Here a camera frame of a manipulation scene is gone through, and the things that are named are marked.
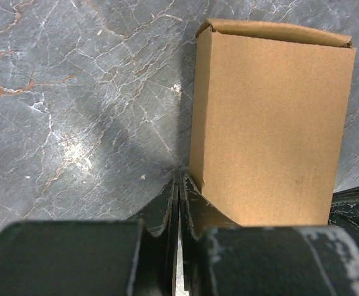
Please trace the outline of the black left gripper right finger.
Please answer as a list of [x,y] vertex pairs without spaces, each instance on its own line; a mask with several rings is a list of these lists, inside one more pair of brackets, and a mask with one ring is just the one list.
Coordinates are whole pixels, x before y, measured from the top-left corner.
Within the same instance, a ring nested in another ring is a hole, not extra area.
[[213,206],[198,190],[189,173],[184,173],[179,185],[179,212],[183,249],[184,288],[196,294],[194,280],[199,259],[198,240],[208,228],[237,227]]

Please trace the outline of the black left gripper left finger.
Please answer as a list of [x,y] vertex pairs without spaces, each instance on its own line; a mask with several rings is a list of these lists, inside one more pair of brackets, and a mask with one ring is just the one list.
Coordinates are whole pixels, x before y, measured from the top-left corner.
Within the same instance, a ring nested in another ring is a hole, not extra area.
[[179,231],[179,185],[171,177],[131,218],[140,222],[131,295],[174,295]]

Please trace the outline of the brown cardboard box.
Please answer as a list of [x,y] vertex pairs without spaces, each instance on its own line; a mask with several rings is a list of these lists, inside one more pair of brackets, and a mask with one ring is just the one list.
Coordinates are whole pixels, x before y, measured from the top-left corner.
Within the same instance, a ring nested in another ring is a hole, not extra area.
[[325,226],[357,50],[349,35],[209,18],[196,32],[189,172],[242,226]]

